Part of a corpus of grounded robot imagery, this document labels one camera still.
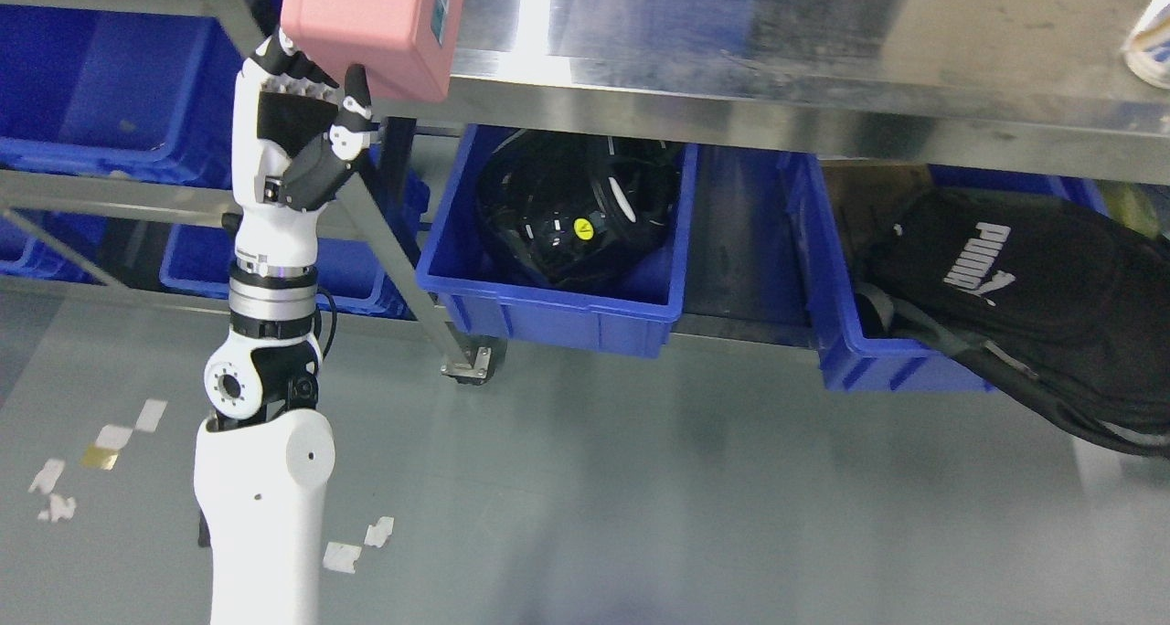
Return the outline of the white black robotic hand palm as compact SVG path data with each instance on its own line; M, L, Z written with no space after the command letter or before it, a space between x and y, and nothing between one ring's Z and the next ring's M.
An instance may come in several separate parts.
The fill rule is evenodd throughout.
M296 44L259 44L234 80L230 192L239 270L303 279L318 221L359 167L359 66L338 82Z

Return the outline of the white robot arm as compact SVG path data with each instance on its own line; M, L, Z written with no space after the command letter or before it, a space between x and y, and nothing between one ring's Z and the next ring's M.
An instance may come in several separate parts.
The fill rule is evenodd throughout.
M333 427L317 407L319 217L367 162L378 125L367 73L326 75L285 30L245 59L230 118L242 213L229 334L202 385L194 494L209 547L209 621L316 624Z

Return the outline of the black robotic fingers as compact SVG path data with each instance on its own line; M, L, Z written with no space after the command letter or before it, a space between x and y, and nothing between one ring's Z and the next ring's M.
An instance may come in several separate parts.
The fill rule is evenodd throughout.
M248 55L248 83L256 92L287 92L333 104L340 101L339 84L283 28L275 28Z

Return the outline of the black white robotic thumb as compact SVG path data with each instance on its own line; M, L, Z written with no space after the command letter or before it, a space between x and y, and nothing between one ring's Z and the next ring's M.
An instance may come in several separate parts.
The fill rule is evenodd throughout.
M266 202L289 210L323 210L367 165L376 140L367 68L351 64L338 104L287 92L268 92L267 140L278 149L266 170Z

